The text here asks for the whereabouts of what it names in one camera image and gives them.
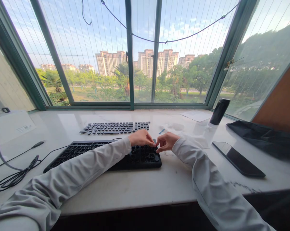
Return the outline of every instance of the water bottle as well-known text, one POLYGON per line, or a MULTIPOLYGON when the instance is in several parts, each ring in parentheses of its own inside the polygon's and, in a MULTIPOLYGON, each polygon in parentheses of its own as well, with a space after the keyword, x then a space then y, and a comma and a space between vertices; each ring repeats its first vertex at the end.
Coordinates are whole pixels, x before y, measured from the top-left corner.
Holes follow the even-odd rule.
POLYGON ((220 99, 210 119, 211 124, 219 125, 230 103, 230 99, 220 99))

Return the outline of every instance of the white sleeve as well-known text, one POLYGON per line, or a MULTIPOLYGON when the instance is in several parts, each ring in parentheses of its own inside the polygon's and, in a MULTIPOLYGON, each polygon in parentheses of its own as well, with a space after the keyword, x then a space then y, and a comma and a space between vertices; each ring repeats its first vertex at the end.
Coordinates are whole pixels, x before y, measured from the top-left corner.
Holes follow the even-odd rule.
POLYGON ((224 181, 202 149, 180 138, 172 151, 192 167, 197 202, 217 230, 274 230, 231 183, 224 181))
POLYGON ((129 152, 131 143, 126 137, 88 151, 34 177, 0 208, 0 230, 50 230, 61 214, 59 208, 63 202, 129 152))

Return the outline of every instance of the marble countertop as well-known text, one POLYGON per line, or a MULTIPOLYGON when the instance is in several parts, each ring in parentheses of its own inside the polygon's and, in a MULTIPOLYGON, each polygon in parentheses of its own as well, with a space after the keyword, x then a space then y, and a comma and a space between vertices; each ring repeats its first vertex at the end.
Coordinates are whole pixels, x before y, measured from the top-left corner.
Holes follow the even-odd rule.
MULTIPOLYGON (((39 141, 45 144, 10 162, 17 168, 26 168, 35 155, 42 159, 50 151, 66 146, 72 141, 112 140, 126 137, 119 135, 79 134, 87 123, 97 122, 142 122, 150 121, 149 133, 159 136, 160 126, 165 123, 184 125, 187 134, 203 135, 209 145, 206 152, 215 163, 225 180, 231 181, 242 194, 271 192, 290 189, 290 161, 278 160, 248 144, 228 127, 233 121, 223 118, 220 125, 212 125, 209 120, 196 122, 180 115, 185 110, 136 110, 136 111, 46 111, 30 115, 36 129, 1 146, 3 155, 12 158, 32 147, 39 141), (227 142, 250 160, 266 177, 247 178, 241 175, 213 146, 212 141, 227 142)), ((40 175, 61 150, 49 155, 41 165, 31 170, 24 180, 13 188, 0 192, 0 205, 13 192, 21 189, 32 177, 40 175)), ((106 172, 92 184, 63 204, 62 215, 149 207, 196 201, 192 189, 191 172, 171 152, 160 154, 160 169, 106 172)), ((15 170, 0 167, 0 180, 15 170)))

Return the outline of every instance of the keyboard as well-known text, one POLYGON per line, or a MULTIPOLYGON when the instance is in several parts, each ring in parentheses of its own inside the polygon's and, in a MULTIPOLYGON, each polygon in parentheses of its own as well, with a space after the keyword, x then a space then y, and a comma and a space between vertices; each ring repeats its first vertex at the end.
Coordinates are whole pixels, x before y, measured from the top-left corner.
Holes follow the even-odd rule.
POLYGON ((113 135, 122 133, 132 133, 140 129, 149 130, 148 122, 135 122, 133 127, 133 122, 117 122, 117 123, 88 123, 85 128, 79 133, 81 134, 97 134, 97 135, 113 135))
MULTIPOLYGON (((116 142, 116 140, 74 141, 44 169, 43 173, 46 173, 69 159, 82 155, 84 152, 112 142, 116 142)), ((160 155, 155 152, 156 150, 157 148, 152 148, 148 145, 133 146, 132 151, 108 171, 160 168, 162 162, 160 155)))

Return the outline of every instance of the black cloth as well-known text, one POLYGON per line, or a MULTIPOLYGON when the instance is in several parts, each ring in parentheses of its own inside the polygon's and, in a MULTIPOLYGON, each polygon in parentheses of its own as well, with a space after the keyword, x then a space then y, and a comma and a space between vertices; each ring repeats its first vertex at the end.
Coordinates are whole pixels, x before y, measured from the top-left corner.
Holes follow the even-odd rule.
POLYGON ((290 133, 246 121, 227 126, 250 144, 276 158, 290 158, 290 133))

